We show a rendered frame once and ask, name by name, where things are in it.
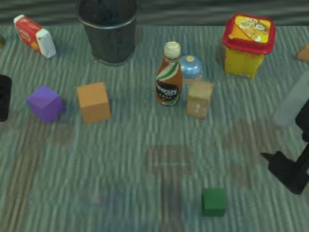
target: yellow plastic jar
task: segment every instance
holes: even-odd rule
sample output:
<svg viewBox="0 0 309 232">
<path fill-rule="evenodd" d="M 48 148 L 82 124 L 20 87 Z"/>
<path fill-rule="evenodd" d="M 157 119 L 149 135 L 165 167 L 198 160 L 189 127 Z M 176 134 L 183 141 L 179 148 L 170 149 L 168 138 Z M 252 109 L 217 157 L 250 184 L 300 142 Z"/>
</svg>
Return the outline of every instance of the yellow plastic jar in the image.
<svg viewBox="0 0 309 232">
<path fill-rule="evenodd" d="M 226 74 L 253 79 L 264 56 L 274 49 L 276 28 L 264 17 L 235 14 L 223 34 Z"/>
</svg>

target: green block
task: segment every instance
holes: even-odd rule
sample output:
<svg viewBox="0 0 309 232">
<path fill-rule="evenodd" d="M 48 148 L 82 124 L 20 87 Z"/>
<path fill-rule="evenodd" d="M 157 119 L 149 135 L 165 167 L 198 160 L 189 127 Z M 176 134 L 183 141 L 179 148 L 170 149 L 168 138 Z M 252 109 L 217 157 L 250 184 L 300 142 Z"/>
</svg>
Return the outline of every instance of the green block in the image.
<svg viewBox="0 0 309 232">
<path fill-rule="evenodd" d="M 226 211 L 226 197 L 223 188 L 204 188 L 202 191 L 203 217 L 222 217 Z"/>
</svg>

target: toothpaste box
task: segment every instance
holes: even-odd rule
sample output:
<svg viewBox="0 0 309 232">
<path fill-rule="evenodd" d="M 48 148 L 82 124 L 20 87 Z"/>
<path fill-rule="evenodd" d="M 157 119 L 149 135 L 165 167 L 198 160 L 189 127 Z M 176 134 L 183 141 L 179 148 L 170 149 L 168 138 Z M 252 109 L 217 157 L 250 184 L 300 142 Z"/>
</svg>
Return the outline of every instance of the toothpaste box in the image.
<svg viewBox="0 0 309 232">
<path fill-rule="evenodd" d="M 48 30 L 21 14 L 14 18 L 20 39 L 46 58 L 56 54 L 56 48 Z"/>
</svg>

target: blue dome object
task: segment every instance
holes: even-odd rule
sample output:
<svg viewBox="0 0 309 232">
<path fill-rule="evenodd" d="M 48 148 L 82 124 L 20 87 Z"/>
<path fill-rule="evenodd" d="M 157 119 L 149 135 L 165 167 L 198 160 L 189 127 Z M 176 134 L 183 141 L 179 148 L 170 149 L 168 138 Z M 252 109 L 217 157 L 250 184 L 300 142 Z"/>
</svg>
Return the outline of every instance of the blue dome object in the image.
<svg viewBox="0 0 309 232">
<path fill-rule="evenodd" d="M 203 74 L 202 62 L 194 56 L 183 56 L 180 58 L 180 66 L 183 78 L 194 80 Z"/>
</svg>

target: purple cube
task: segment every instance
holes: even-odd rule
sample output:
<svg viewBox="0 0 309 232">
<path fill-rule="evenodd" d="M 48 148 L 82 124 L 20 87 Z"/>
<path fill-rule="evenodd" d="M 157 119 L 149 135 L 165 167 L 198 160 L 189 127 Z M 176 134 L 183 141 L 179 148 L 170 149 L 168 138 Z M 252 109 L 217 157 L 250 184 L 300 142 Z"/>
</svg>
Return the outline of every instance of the purple cube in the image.
<svg viewBox="0 0 309 232">
<path fill-rule="evenodd" d="M 45 123 L 56 119 L 64 111 L 64 105 L 59 94 L 47 86 L 41 86 L 28 98 L 31 111 Z"/>
</svg>

